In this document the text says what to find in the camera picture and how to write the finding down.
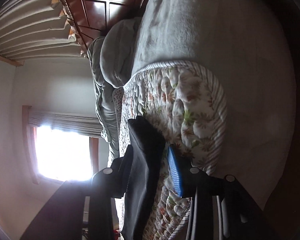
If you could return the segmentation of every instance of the mattress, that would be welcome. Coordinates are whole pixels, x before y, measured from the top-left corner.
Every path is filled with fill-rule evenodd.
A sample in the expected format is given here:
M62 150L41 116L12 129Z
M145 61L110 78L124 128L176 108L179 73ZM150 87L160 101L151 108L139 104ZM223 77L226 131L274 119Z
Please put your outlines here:
M143 239L172 239L187 225L191 199L181 199L174 190L167 148L174 143L193 166L213 173L226 129L226 96L213 73L197 63L154 63L138 71L124 86L120 156L130 144L128 119L137 115L144 116L166 141L152 212L141 229ZM116 199L116 208L122 229L124 198Z
M227 98L227 133L213 175L233 174L263 208L294 130L295 79L282 27L261 0L149 0L132 73L168 60L212 71Z

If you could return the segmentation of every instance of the wooden furniture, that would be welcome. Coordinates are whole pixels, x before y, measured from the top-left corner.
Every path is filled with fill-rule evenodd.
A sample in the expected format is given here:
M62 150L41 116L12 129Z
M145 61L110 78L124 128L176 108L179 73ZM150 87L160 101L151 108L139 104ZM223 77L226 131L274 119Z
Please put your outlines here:
M141 16L148 0L64 0L66 9L87 49L118 21Z
M8 63L8 64L10 64L12 66L15 66L15 67L21 67L24 64L24 61L23 62L15 61L15 60L8 59L8 58L6 58L4 56L1 56L1 55L0 55L0 61Z

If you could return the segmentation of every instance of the floral quilted mattress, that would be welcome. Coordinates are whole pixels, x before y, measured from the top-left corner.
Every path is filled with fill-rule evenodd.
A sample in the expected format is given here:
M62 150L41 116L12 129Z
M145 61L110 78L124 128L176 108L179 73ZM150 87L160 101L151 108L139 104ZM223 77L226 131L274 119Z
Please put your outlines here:
M192 165L211 174L218 161L226 127L226 97L218 79L189 61L154 63L135 73L124 86L120 124L120 156L130 143L127 121L143 115L159 130L167 146L175 143ZM187 225L191 199L180 199L163 153L152 213L144 240L173 239ZM124 198L116 199L120 229Z

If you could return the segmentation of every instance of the bright window light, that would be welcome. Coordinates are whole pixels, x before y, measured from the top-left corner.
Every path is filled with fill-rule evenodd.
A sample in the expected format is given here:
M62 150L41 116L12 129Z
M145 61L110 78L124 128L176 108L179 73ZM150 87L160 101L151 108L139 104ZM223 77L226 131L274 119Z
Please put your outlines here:
M35 149L39 172L50 179L87 180L92 177L89 136L37 128Z

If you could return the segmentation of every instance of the beige curtain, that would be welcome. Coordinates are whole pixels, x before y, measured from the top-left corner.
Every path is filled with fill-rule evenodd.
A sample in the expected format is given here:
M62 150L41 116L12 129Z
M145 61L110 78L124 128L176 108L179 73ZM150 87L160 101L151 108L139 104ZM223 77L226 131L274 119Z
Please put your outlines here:
M82 54L63 5L56 0L7 0L0 10L0 55L13 60Z
M34 127L43 125L65 132L77 132L82 135L101 138L103 126L98 118L78 114L64 114L30 109L28 124Z

